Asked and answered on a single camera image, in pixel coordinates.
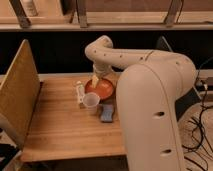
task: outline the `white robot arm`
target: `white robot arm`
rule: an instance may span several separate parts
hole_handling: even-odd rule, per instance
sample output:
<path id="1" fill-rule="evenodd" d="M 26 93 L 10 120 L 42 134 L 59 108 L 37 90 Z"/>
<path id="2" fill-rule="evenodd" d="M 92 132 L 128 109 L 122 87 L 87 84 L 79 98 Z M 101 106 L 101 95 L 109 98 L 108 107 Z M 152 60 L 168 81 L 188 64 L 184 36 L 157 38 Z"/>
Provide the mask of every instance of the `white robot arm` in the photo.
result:
<path id="1" fill-rule="evenodd" d="M 125 69 L 116 100 L 130 171 L 185 171 L 174 105 L 193 87 L 192 61 L 166 51 L 113 49 L 107 36 L 85 53 L 99 77 L 111 66 Z"/>

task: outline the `table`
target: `table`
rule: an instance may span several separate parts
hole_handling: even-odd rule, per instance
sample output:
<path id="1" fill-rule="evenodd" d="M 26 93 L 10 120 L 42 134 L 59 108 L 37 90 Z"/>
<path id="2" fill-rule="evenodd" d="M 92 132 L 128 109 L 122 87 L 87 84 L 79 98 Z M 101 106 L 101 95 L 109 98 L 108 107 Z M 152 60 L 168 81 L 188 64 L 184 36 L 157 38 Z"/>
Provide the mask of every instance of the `table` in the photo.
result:
<path id="1" fill-rule="evenodd" d="M 43 81 L 25 141 L 21 161 L 124 155 L 115 105 L 113 123 L 102 123 L 77 104 L 75 85 L 89 76 L 69 76 Z M 116 78 L 109 78 L 116 84 Z M 115 102 L 115 95 L 107 102 Z"/>

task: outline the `metal rack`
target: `metal rack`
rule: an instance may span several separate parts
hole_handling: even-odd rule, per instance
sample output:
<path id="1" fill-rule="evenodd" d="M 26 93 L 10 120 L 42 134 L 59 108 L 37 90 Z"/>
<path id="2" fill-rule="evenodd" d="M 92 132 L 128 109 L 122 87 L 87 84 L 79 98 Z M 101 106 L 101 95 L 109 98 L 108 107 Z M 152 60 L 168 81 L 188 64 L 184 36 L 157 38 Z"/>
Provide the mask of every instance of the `metal rack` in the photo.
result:
<path id="1" fill-rule="evenodd" d="M 28 17 L 22 7 L 21 0 L 10 0 L 18 23 L 0 24 L 1 31 L 38 31 L 38 30 L 63 30 L 63 31 L 88 31 L 88 30 L 212 30 L 213 11 L 183 12 L 183 0 L 172 0 L 168 11 L 160 12 L 122 12 L 122 13 L 91 13 L 87 11 L 87 0 L 69 0 L 72 3 L 71 14 L 65 16 L 62 22 L 40 23 L 39 17 Z M 109 16 L 122 15 L 134 18 L 134 22 L 108 22 Z M 89 22 L 93 17 L 101 22 Z"/>

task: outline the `cork board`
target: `cork board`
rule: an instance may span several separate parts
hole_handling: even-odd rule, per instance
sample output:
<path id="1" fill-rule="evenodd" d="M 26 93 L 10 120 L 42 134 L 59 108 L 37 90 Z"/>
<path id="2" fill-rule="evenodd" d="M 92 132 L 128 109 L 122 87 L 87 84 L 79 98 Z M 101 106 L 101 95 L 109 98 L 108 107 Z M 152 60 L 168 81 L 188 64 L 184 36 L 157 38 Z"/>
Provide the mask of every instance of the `cork board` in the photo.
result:
<path id="1" fill-rule="evenodd" d="M 0 86 L 0 127 L 22 148 L 40 83 L 29 42 L 24 40 Z"/>

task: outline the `wooden board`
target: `wooden board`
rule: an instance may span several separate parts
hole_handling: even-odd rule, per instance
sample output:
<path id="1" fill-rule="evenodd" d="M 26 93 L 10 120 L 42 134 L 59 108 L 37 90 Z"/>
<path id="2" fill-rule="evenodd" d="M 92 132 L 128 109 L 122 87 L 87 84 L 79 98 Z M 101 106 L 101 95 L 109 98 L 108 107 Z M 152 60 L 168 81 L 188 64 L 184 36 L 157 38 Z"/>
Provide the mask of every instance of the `wooden board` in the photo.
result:
<path id="1" fill-rule="evenodd" d="M 21 156 L 23 162 L 125 154 L 117 109 L 102 123 L 77 104 L 75 85 L 88 76 L 44 80 Z M 115 104 L 114 97 L 108 102 Z"/>
<path id="2" fill-rule="evenodd" d="M 0 126 L 22 148 L 34 104 L 39 78 L 27 40 L 24 40 L 0 87 Z"/>

